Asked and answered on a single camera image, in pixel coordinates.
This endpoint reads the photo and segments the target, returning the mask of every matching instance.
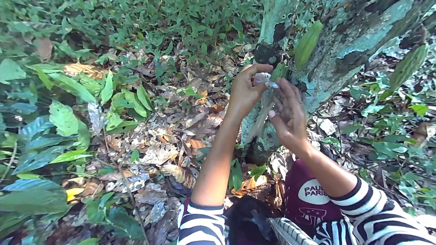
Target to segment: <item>bark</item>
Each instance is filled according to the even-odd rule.
[[[289,60],[292,72],[288,80],[306,88],[303,103],[311,116],[365,64],[416,29],[434,4],[436,0],[266,0],[255,61],[276,65],[288,40],[293,49],[308,27],[321,20],[324,29],[305,68],[297,71],[292,58]],[[257,104],[242,123],[245,146],[250,142],[244,142],[244,135],[260,108]],[[265,123],[263,134],[253,140],[247,153],[250,163],[263,165],[280,147],[275,135],[272,125]]]

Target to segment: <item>green leaf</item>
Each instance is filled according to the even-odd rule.
[[[139,115],[144,116],[144,117],[147,117],[147,111],[146,111],[146,110],[144,109],[144,107],[139,103],[139,99],[138,99],[137,95],[136,95],[135,93],[133,93],[133,92],[131,92],[131,91],[125,89],[125,88],[122,88],[121,91],[123,92],[124,97],[125,97],[128,101],[132,102],[132,103],[135,105],[135,108],[134,108],[135,111],[136,111]]]
[[[259,166],[250,172],[250,178],[254,177],[254,180],[257,181],[257,179],[265,172],[266,168],[268,166]]]
[[[125,232],[130,239],[143,239],[141,226],[132,216],[127,214],[124,208],[109,209],[106,219],[111,225]]]
[[[132,154],[130,155],[130,163],[133,163],[134,161],[139,161],[139,150],[134,149]]]
[[[98,238],[88,238],[86,240],[79,242],[77,245],[99,245],[99,239]]]
[[[208,47],[205,43],[201,44],[201,51],[203,52],[203,54],[207,54],[208,53]]]
[[[113,82],[112,82],[112,77],[113,74],[112,72],[109,70],[108,76],[106,78],[106,83],[105,83],[105,87],[102,90],[102,102],[101,104],[104,105],[108,100],[110,100],[110,98],[112,97],[113,94]]]
[[[232,173],[235,191],[238,191],[241,188],[242,180],[244,177],[242,175],[241,164],[239,163],[238,159],[235,160],[233,161],[235,163],[235,166],[230,166],[230,172]]]
[[[0,82],[9,84],[9,80],[24,79],[26,73],[21,69],[19,64],[11,59],[4,59],[0,63]]]
[[[53,161],[50,162],[50,164],[74,161],[79,158],[92,157],[92,156],[93,155],[91,154],[86,154],[86,150],[73,150],[66,153],[62,153],[61,155],[57,156]]]
[[[94,96],[80,83],[67,76],[51,73],[50,76],[56,81],[55,84],[61,89],[83,99],[86,102],[97,103]]]
[[[29,151],[29,150],[44,148],[47,146],[54,146],[54,145],[59,144],[60,142],[64,142],[67,140],[74,140],[76,138],[77,138],[77,135],[63,137],[63,136],[59,136],[56,134],[46,134],[46,135],[37,137],[36,139],[27,143],[25,150]]]
[[[335,147],[336,151],[341,150],[341,143],[339,142],[338,139],[335,139],[333,137],[327,137],[327,138],[322,139],[321,141],[324,143],[332,144]]]
[[[53,87],[53,82],[48,78],[48,76],[42,71],[41,68],[35,67],[36,73],[38,74],[39,79],[42,81],[44,86],[51,91]]]
[[[341,131],[341,133],[343,134],[349,134],[349,133],[353,133],[356,132],[356,130],[363,128],[362,125],[351,125],[346,127],[344,130]]]
[[[147,91],[145,91],[145,88],[142,85],[139,85],[136,88],[136,94],[138,95],[138,99],[139,101],[141,101],[144,107],[149,111],[153,111],[153,109],[151,108],[150,97],[148,96]]]
[[[65,190],[49,180],[17,180],[3,188],[11,193],[0,197],[0,211],[21,214],[55,214],[65,211]]]
[[[123,120],[119,115],[113,111],[109,111],[107,115],[108,124],[106,125],[106,131],[110,131],[116,128]]]
[[[78,120],[71,107],[53,101],[50,105],[49,112],[50,122],[57,127],[59,135],[70,136],[78,133]]]
[[[123,121],[120,123],[116,128],[107,131],[107,134],[113,134],[113,133],[125,133],[128,131],[134,130],[139,125],[139,122],[134,121]]]
[[[54,124],[50,122],[48,115],[39,116],[22,128],[19,138],[26,142],[31,141],[35,134],[43,132],[53,126]]]
[[[13,170],[12,174],[20,174],[42,168],[61,155],[65,149],[66,146],[52,146],[41,153],[31,152],[22,154],[18,158],[18,166]]]
[[[426,111],[429,110],[427,105],[411,105],[409,108],[411,108],[419,116],[425,116]]]

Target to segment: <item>lichen-covered bark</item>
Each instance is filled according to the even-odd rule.
[[[289,21],[298,2],[296,19],[291,25]],[[258,63],[271,61],[272,56],[278,56],[279,48],[283,48],[280,44],[288,42],[288,38],[295,47],[309,23],[322,20],[325,27],[306,67],[296,71],[295,66],[290,65],[289,80],[306,84],[304,108],[312,115],[384,48],[416,28],[434,4],[436,0],[267,0],[255,60]],[[284,32],[289,34],[284,37],[279,35],[282,24]],[[252,163],[265,163],[266,156],[280,146],[274,135],[274,129],[266,123],[263,137],[258,137],[251,148],[252,153],[255,149],[256,155],[262,157],[259,161],[252,158]]]

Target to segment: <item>left hand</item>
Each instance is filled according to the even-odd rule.
[[[265,64],[247,65],[242,69],[233,82],[226,117],[240,123],[250,113],[254,104],[260,100],[262,93],[266,90],[264,83],[253,85],[253,77],[256,73],[269,72],[272,69],[272,65]]]

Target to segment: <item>sleeve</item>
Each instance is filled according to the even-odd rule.
[[[361,244],[436,244],[436,238],[397,202],[361,178],[350,193],[330,199],[354,221],[353,234]]]
[[[225,245],[224,206],[208,207],[189,202],[179,207],[178,245]]]

